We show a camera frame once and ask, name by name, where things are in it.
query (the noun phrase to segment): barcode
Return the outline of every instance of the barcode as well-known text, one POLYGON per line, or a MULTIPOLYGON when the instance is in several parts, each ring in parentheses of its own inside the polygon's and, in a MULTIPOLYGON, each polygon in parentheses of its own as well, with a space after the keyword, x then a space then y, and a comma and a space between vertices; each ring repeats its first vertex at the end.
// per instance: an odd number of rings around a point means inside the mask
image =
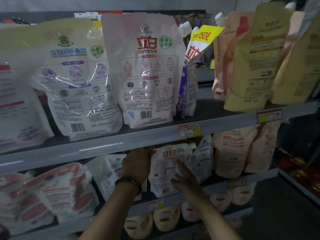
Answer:
POLYGON ((152 118, 152 111, 141 111, 140 112, 141 119, 149 119, 152 118))
POLYGON ((71 129, 73 132, 86 131, 84 123, 71 124, 71 129))

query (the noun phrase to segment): shelf label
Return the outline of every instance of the shelf label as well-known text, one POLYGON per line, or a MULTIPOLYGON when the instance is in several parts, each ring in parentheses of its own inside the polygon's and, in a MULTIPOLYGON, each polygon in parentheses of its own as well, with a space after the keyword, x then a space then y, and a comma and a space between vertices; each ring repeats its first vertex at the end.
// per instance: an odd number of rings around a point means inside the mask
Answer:
POLYGON ((179 125, 179 138, 186 139, 195 136, 201 136, 201 124, 186 124, 179 125))
POLYGON ((154 200, 148 202, 149 211, 161 210, 165 207, 164 200, 154 200))
POLYGON ((282 119, 282 109, 265 110, 257 112, 257 124, 282 119))
POLYGON ((226 182, 226 188, 232 190, 240 186, 245 186, 247 184, 246 177, 237 178, 231 181, 226 182))

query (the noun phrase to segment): black wristband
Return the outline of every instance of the black wristband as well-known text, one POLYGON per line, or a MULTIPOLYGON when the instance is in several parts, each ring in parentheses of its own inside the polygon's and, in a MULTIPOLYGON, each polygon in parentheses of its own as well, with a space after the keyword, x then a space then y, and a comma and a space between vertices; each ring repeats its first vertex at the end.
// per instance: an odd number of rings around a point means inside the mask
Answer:
POLYGON ((122 177, 122 178, 119 178, 116 182, 115 182, 115 185, 117 186, 118 183, 121 183, 121 182, 130 182, 130 183, 133 183, 135 186, 138 187, 138 193, 137 195, 141 194, 142 192, 142 186, 141 184, 139 184, 136 180, 132 180, 128 177, 122 177))

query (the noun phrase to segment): hand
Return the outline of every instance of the hand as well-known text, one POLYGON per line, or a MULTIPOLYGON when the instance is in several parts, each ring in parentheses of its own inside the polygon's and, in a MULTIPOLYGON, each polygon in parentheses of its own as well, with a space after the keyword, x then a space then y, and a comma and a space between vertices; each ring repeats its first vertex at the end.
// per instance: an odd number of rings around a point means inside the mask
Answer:
POLYGON ((197 212, 198 206, 205 205, 206 203, 211 204, 210 200, 203 192, 202 187, 198 183, 197 178, 187 168, 187 166, 180 160, 177 160, 177 166, 183 177, 176 173, 175 176, 178 180, 171 179, 171 183, 178 191, 183 193, 191 208, 197 212))
POLYGON ((150 174, 150 159, 145 148, 133 149, 122 161, 121 177, 143 184, 150 174))

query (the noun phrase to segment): supermarket aisle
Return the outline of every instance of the supermarket aisle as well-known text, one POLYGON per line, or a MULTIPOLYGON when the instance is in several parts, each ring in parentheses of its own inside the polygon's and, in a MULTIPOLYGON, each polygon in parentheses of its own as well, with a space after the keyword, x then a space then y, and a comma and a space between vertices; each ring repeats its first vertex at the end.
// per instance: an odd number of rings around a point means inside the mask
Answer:
POLYGON ((244 240, 319 239, 320 208, 279 177, 259 182, 252 200, 254 214, 243 218, 244 240))

